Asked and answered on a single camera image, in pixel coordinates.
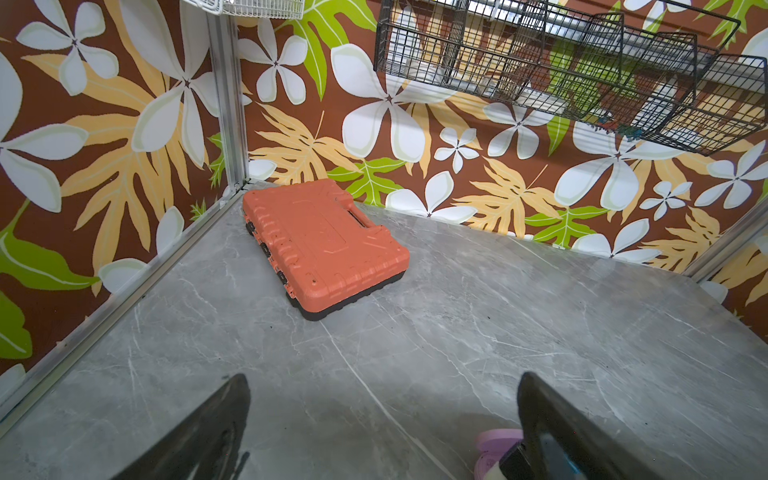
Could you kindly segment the purple earbud charging case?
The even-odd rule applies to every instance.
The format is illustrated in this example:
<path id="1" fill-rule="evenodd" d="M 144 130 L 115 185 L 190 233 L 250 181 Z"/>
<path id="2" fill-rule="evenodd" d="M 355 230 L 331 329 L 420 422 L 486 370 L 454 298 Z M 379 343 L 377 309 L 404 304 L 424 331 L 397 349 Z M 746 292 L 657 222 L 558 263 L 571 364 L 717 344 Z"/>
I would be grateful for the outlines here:
<path id="1" fill-rule="evenodd" d="M 493 429 L 476 437 L 476 448 L 480 456 L 475 463 L 475 480 L 503 480 L 506 478 L 500 467 L 504 455 L 514 449 L 524 438 L 520 429 Z"/>

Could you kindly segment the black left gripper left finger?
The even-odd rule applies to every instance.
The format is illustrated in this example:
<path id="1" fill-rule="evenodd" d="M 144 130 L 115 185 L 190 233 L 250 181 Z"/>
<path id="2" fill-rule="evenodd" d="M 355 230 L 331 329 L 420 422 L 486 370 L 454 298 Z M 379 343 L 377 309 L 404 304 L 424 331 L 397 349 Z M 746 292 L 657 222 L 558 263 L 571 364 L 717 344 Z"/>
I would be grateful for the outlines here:
<path id="1" fill-rule="evenodd" d="M 116 479 L 236 479 L 251 391 L 242 373 L 229 378 Z"/>

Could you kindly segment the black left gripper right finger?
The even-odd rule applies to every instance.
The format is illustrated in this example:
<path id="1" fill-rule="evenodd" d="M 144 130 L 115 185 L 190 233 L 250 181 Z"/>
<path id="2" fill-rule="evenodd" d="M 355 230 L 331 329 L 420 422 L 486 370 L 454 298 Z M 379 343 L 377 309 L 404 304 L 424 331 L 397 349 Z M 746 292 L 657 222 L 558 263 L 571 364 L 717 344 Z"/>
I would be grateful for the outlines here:
<path id="1" fill-rule="evenodd" d="M 517 405 L 536 479 L 660 477 L 531 371 L 520 379 Z"/>

